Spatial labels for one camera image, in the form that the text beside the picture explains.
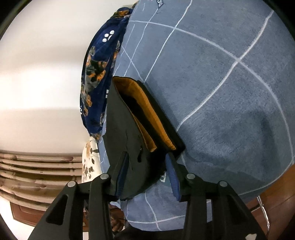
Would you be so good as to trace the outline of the person's left hand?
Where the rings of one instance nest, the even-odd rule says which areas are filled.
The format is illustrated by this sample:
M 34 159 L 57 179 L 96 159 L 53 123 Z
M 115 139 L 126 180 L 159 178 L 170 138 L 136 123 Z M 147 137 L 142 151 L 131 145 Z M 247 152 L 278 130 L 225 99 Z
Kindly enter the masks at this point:
M 110 224 L 112 226 L 112 231 L 122 231 L 125 225 L 124 212 L 120 208 L 111 204 L 108 204 L 108 208 L 110 212 Z

